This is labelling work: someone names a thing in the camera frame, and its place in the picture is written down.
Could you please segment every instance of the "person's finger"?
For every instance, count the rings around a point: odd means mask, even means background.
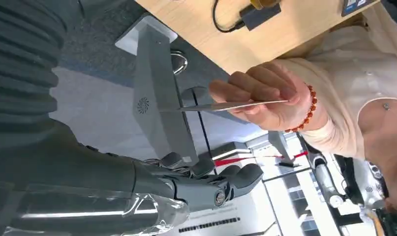
[[[252,92],[255,87],[263,85],[260,81],[240,71],[236,71],[229,77],[229,84],[247,92]]]
[[[265,130],[277,130],[279,117],[270,111],[265,105],[243,108],[243,114],[249,122],[252,122]]]
[[[216,102],[247,102],[250,93],[221,80],[214,80],[209,86],[210,95]]]
[[[268,70],[263,66],[255,66],[247,71],[247,74],[259,80],[265,85],[269,85],[273,88],[278,88],[280,96],[283,99],[289,100],[290,103],[295,104],[299,100],[299,95],[295,90],[293,84],[289,84],[281,77],[276,75],[274,72]]]
[[[234,85],[230,85],[220,80],[212,81],[210,83],[209,89],[210,89],[210,96],[217,103],[227,102],[227,101],[249,101],[250,99],[250,94],[248,92],[245,92],[239,88],[236,88]],[[233,110],[229,110],[228,112],[239,119],[248,121],[247,117],[241,110],[233,109]]]
[[[300,77],[295,75],[292,71],[290,71],[288,68],[278,63],[277,61],[266,62],[261,65],[274,72],[276,75],[287,81],[289,84],[291,84],[300,95],[300,98],[304,97],[306,93],[309,92],[307,89],[307,85]]]

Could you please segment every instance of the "red bead bracelet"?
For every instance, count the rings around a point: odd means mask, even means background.
[[[311,98],[312,98],[311,99],[311,107],[310,107],[309,112],[307,113],[307,117],[304,119],[303,123],[300,124],[299,126],[293,128],[293,129],[287,129],[285,131],[287,133],[291,132],[291,131],[292,132],[298,132],[299,130],[304,129],[304,126],[308,125],[310,123],[311,118],[313,117],[313,112],[316,110],[316,104],[318,102],[317,97],[316,97],[317,93],[313,90],[313,86],[308,85],[307,87],[310,90],[310,95],[311,95]]]

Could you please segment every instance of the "metal screw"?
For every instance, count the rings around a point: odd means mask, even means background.
[[[217,205],[223,204],[224,200],[226,199],[226,195],[222,190],[220,190],[215,196],[215,203]]]

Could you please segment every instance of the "white shirt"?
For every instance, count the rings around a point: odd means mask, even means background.
[[[317,89],[329,114],[327,124],[302,132],[313,147],[365,159],[359,113],[377,99],[397,99],[397,25],[376,4],[363,12],[369,25],[347,27],[327,35],[307,58],[282,61]]]
[[[397,99],[397,57],[377,49],[367,30],[353,26],[327,35],[307,60],[325,69],[353,120],[369,102]]]

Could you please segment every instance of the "robotic arm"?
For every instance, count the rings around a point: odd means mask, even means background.
[[[256,165],[217,176],[200,162],[174,165],[184,153],[147,162],[100,153],[49,118],[68,29],[120,2],[0,0],[0,236],[154,235],[261,179]]]

